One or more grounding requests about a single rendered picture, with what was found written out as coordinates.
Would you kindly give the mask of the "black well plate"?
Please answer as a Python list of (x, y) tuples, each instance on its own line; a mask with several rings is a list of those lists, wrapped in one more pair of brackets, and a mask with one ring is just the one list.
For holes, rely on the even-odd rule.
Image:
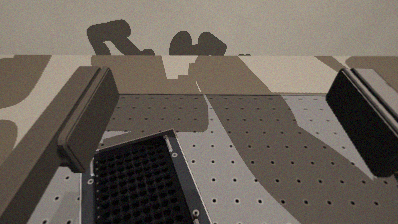
[(94, 191), (95, 224), (193, 224), (163, 135), (94, 154)]

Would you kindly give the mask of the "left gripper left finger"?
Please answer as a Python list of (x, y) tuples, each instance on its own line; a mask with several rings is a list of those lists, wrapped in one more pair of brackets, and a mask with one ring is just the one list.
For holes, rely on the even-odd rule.
[(58, 167), (89, 168), (118, 100), (109, 67), (76, 69), (0, 166), (0, 224), (27, 224)]

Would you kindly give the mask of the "dark grey plate nest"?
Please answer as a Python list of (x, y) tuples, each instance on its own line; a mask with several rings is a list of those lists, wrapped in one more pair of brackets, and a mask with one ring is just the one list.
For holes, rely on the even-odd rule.
[[(161, 135), (169, 150), (193, 224), (212, 224), (174, 128), (101, 148), (95, 154)], [(80, 173), (79, 224), (95, 224), (94, 157), (86, 172)]]

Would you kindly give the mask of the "grey flat rectangular plate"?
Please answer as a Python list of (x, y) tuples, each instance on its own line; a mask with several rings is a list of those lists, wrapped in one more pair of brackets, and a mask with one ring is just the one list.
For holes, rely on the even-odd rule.
[[(369, 171), (325, 97), (119, 93), (97, 150), (174, 128), (212, 224), (398, 224), (398, 171)], [(27, 224), (79, 204), (59, 167)]]

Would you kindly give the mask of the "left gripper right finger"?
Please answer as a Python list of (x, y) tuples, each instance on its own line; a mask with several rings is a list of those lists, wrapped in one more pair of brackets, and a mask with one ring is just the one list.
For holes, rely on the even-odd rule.
[(326, 102), (375, 177), (398, 171), (398, 91), (373, 68), (342, 68)]

